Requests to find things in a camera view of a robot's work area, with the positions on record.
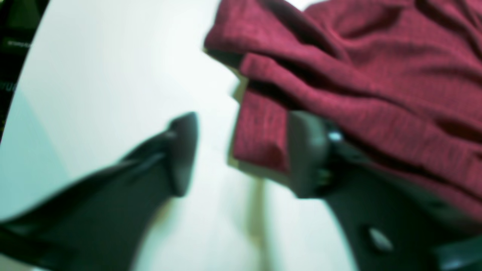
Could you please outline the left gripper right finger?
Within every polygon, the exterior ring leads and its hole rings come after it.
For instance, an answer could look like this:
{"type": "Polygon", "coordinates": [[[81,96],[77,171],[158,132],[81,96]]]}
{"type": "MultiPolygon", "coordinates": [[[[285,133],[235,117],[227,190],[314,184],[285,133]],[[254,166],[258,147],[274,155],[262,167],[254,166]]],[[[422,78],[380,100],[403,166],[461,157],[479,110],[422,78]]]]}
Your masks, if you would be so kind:
{"type": "Polygon", "coordinates": [[[288,114],[289,187],[323,199],[360,271],[480,271],[481,223],[421,188],[375,169],[334,122],[288,114]]]}

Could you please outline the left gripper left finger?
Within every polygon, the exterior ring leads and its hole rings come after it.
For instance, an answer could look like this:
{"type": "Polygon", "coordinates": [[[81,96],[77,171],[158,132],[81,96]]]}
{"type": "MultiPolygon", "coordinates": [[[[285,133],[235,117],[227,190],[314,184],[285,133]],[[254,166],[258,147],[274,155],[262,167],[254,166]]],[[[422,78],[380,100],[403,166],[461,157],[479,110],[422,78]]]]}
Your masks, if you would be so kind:
{"type": "Polygon", "coordinates": [[[1,223],[1,254],[51,271],[129,271],[158,208],[186,195],[196,113],[173,119],[114,165],[1,223]]]}

